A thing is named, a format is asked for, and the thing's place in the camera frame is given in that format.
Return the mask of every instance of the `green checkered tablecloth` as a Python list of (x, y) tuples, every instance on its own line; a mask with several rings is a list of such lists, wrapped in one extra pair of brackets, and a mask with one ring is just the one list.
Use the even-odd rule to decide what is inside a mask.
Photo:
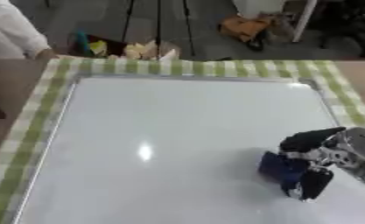
[(12, 221), (69, 84), (78, 72), (313, 78), (342, 125), (365, 127), (365, 104), (331, 61), (52, 60), (0, 148), (0, 223)]

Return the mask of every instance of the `gray floor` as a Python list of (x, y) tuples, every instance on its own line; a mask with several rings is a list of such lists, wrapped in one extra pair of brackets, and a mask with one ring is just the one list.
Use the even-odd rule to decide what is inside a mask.
[[(11, 0), (40, 29), (57, 49), (66, 49), (72, 32), (84, 31), (120, 40), (130, 0)], [(190, 55), (182, 7), (183, 0), (163, 0), (163, 40), (182, 48), (184, 60), (359, 60), (359, 48), (346, 39), (335, 40), (330, 49), (318, 48), (319, 32), (307, 31), (297, 44), (268, 46), (252, 52), (242, 43), (216, 31), (219, 22), (235, 15), (231, 0), (188, 0), (192, 13), (193, 40), (197, 55)], [(156, 31), (156, 0), (136, 0), (128, 31), (129, 42), (146, 42)]]

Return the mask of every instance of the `tripod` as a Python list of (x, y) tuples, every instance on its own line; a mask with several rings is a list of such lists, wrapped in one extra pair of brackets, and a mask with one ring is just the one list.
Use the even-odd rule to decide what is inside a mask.
[[(183, 1), (183, 6), (184, 6), (187, 34), (189, 36), (190, 50), (191, 50), (192, 56), (195, 56), (196, 53), (195, 53), (193, 37), (192, 37), (192, 26), (190, 24), (190, 10), (189, 10), (189, 7), (187, 5), (187, 0), (182, 0), (182, 1)], [(135, 2), (136, 2), (136, 0), (130, 0), (130, 5), (129, 5), (129, 8), (126, 12), (127, 17), (126, 17), (125, 26), (123, 28), (122, 42), (125, 42), (125, 39), (126, 39), (126, 34), (128, 32), (128, 28), (129, 28), (129, 24), (130, 24), (130, 18), (131, 18), (131, 15), (133, 13)], [(162, 36), (161, 36), (162, 35), (161, 20), (162, 20), (162, 0), (158, 0), (157, 34), (156, 34), (156, 38), (155, 38), (155, 43), (158, 47), (158, 57), (160, 55), (160, 45), (161, 45), (161, 39), (162, 39)]]

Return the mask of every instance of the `chair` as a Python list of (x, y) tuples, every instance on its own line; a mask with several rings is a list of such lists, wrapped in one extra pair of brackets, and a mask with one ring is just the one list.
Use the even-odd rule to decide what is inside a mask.
[(324, 31), (321, 48), (326, 48), (332, 38), (346, 37), (360, 46), (359, 56), (365, 58), (365, 0), (329, 3), (323, 12), (321, 24)]

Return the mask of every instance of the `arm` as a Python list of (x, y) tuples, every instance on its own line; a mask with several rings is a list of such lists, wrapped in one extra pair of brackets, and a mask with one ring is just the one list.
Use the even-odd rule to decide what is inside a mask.
[(9, 0), (0, 0), (0, 32), (32, 58), (50, 49), (46, 38)]

